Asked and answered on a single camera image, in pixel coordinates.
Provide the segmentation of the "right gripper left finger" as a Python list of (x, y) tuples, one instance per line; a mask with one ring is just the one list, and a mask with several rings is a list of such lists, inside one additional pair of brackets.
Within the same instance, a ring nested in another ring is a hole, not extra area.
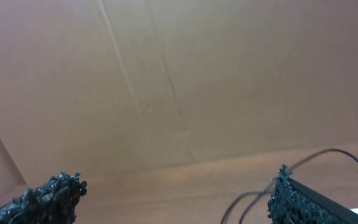
[(0, 224), (73, 224), (75, 208), (87, 193), (80, 173), (61, 172), (43, 185), (27, 188), (20, 197), (0, 207)]

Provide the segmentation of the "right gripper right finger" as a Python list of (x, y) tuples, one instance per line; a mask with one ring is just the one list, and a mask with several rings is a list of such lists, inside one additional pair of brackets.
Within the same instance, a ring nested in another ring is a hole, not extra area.
[(283, 165), (267, 203), (273, 224), (358, 224), (358, 214), (292, 179)]

